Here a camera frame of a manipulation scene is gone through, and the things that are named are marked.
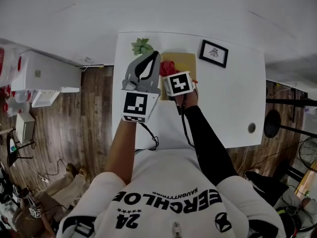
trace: framed picture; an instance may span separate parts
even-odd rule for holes
[[[211,62],[222,68],[227,66],[228,49],[225,49],[215,43],[203,40],[202,49],[200,50],[199,59]]]

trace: cable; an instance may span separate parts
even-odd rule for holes
[[[65,206],[63,206],[63,205],[61,205],[61,204],[58,204],[58,205],[52,207],[50,210],[47,210],[47,211],[45,211],[45,212],[41,212],[41,214],[47,214],[49,211],[51,211],[52,209],[54,209],[54,208],[56,208],[56,207],[59,207],[59,206],[63,207],[66,211],[69,211],[69,212],[70,212],[70,210],[68,210]]]
[[[183,123],[183,128],[184,128],[184,133],[185,133],[185,136],[186,136],[186,139],[187,139],[187,142],[190,146],[194,147],[195,146],[190,142],[189,140],[189,137],[188,137],[188,134],[187,134],[187,128],[186,128],[186,123],[185,123],[185,106],[186,106],[186,102],[187,102],[187,94],[184,94],[184,99],[183,99],[183,102],[182,102],[182,107],[181,107],[181,117],[182,117],[182,123]]]
[[[31,148],[34,150],[36,147],[36,143],[35,143],[35,141],[33,141],[33,143],[34,143],[34,147],[31,145]]]
[[[37,175],[39,176],[39,177],[41,177],[42,178],[42,176],[41,176],[41,174],[39,173],[39,172],[37,172],[29,163],[27,163],[25,160],[23,160],[23,159],[21,159],[22,161],[24,161],[35,173],[37,173]]]
[[[45,173],[45,174],[43,174],[43,176],[45,176],[45,175],[47,175],[47,177],[49,177],[49,176],[57,176],[58,173],[59,173],[58,163],[59,163],[60,161],[64,164],[64,167],[65,167],[65,169],[66,169],[66,165],[65,165],[64,161],[63,161],[62,159],[59,159],[59,160],[57,161],[57,173],[56,173],[56,174],[47,174],[47,173]]]
[[[249,150],[249,147],[247,147],[246,153],[244,155],[244,161],[242,162],[241,166],[239,167],[237,173],[240,171],[240,169],[242,168],[243,164],[245,163],[245,161],[247,159],[248,150]]]
[[[265,157],[265,158],[264,158],[263,160],[261,160],[260,162],[255,163],[252,167],[250,167],[250,169],[252,169],[252,168],[253,168],[254,166],[256,166],[257,164],[262,163],[263,161],[265,161],[265,160],[268,159],[269,157],[271,157],[271,156],[273,156],[273,155],[276,155],[276,154],[279,154],[280,152],[282,152],[282,151],[284,151],[284,150],[293,148],[294,146],[297,146],[298,144],[300,144],[300,143],[302,143],[302,142],[305,142],[305,141],[309,140],[310,138],[311,138],[311,137],[309,137],[309,138],[307,138],[307,139],[305,139],[305,140],[303,140],[303,141],[299,141],[299,142],[297,142],[296,144],[294,144],[294,145],[292,145],[292,146],[290,146],[290,147],[288,147],[288,148],[284,148],[284,149],[280,150],[280,151],[277,152],[277,153],[273,153],[273,154],[271,154],[271,155],[268,155],[267,157]]]
[[[34,191],[34,190],[40,190],[38,187],[35,187],[35,189],[33,189],[33,190],[30,190],[29,192],[32,192],[32,191]]]
[[[277,92],[276,94],[274,94],[270,99],[272,99],[272,98],[273,98],[274,96],[276,96],[278,93],[283,92],[283,91],[287,91],[287,90],[289,90],[289,89],[291,89],[291,88],[293,88],[293,87],[295,87],[295,86],[297,86],[297,84],[295,84],[294,86],[291,86],[291,87],[289,87],[289,88],[287,88],[287,89],[278,91],[278,92]]]
[[[293,188],[295,188],[295,190],[297,190],[297,192],[301,193],[302,195],[304,195],[304,197],[307,197],[304,193],[300,192],[297,187],[293,186],[293,185],[290,185],[290,184],[286,184],[287,186],[291,186]]]
[[[140,125],[149,132],[149,134],[152,137],[152,140],[155,142],[155,146],[153,146],[149,150],[150,151],[155,151],[157,149],[157,147],[159,146],[159,138],[157,136],[154,136],[153,133],[150,131],[150,129],[144,123],[140,123]]]

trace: white t-shirt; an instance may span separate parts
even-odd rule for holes
[[[188,149],[137,154],[128,185],[113,173],[98,175],[60,223],[58,238],[69,237],[64,223],[73,216],[96,217],[96,238],[246,238],[255,232],[250,221],[285,237],[277,212],[248,181],[234,176],[214,186]]]

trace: fan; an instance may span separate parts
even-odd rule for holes
[[[299,157],[304,166],[317,173],[317,138],[307,138],[299,147]]]

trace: shoe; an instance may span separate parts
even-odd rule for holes
[[[259,173],[260,172],[260,169],[250,169],[250,170],[246,170],[244,173],[243,173],[243,178],[245,179],[245,180],[248,180],[248,181],[250,181],[248,178],[247,178],[247,176],[246,176],[246,172],[255,172],[255,173]]]
[[[81,167],[79,169],[79,174],[83,175],[85,177],[86,181],[88,180],[89,174],[88,174],[87,169],[85,169],[84,167]]]
[[[74,177],[78,174],[75,166],[73,164],[71,164],[71,163],[67,164],[66,171],[67,172],[71,172]]]
[[[256,172],[258,174],[260,172],[260,169],[250,169],[246,170],[246,172]]]

